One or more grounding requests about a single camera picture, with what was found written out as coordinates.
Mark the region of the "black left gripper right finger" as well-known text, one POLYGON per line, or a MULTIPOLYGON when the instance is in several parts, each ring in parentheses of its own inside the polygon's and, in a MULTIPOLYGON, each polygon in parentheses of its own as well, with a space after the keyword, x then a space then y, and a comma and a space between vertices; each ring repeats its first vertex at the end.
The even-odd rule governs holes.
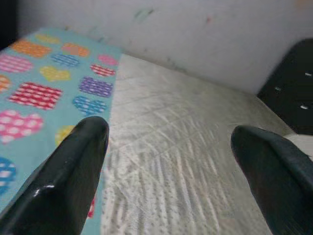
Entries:
POLYGON ((313 162, 290 140, 247 125, 231 134, 234 158, 274 235, 313 233, 313 162))

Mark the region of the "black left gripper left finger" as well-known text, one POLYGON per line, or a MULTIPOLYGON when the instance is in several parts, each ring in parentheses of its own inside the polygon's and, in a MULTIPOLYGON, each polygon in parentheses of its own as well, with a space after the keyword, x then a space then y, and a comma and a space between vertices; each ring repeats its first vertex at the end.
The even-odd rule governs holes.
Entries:
POLYGON ((3 235, 79 235, 97 191, 109 125, 81 120, 0 214, 3 235))

